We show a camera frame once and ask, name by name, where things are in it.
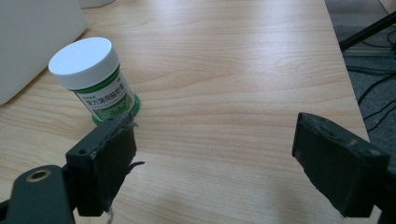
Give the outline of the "aluminium rail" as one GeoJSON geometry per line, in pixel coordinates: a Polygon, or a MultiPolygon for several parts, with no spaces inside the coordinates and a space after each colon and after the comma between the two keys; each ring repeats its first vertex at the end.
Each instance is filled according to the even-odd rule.
{"type": "Polygon", "coordinates": [[[342,51],[344,57],[396,58],[396,51],[390,48],[351,48],[342,51]]]}

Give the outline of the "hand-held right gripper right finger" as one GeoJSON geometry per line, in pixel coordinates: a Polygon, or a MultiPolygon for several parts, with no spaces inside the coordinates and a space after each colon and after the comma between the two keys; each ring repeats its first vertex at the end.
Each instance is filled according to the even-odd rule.
{"type": "Polygon", "coordinates": [[[329,119],[301,112],[292,156],[344,217],[390,216],[390,155],[329,119]]]}

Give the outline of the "white box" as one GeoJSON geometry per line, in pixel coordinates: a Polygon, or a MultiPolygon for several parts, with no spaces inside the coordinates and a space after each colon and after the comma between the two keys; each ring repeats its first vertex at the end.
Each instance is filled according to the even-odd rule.
{"type": "Polygon", "coordinates": [[[0,105],[86,28],[77,0],[0,0],[0,105]]]}

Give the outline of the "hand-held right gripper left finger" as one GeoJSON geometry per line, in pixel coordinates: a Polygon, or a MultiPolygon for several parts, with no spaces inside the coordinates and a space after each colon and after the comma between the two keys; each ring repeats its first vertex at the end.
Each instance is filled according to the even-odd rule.
{"type": "Polygon", "coordinates": [[[71,206],[82,217],[99,217],[111,208],[134,160],[134,118],[106,119],[66,154],[64,177],[71,206]]]}

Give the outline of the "black metal stand leg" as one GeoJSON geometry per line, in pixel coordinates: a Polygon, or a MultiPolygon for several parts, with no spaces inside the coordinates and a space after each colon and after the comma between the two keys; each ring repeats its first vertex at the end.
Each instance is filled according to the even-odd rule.
{"type": "Polygon", "coordinates": [[[396,23],[396,11],[388,14],[388,16],[380,19],[379,21],[376,21],[375,23],[362,29],[361,31],[357,32],[356,34],[341,41],[339,43],[340,50],[345,51],[346,49],[349,49],[349,48],[355,46],[356,44],[371,37],[372,35],[376,35],[377,33],[390,27],[394,23],[396,23]]]}

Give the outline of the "white-capped green medicine jar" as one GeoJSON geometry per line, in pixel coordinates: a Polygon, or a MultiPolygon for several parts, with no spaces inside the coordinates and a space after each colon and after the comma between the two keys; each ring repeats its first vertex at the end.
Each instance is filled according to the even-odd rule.
{"type": "Polygon", "coordinates": [[[140,100],[107,38],[89,37],[67,45],[49,60],[49,71],[86,106],[96,124],[125,112],[135,117],[139,111],[140,100]]]}

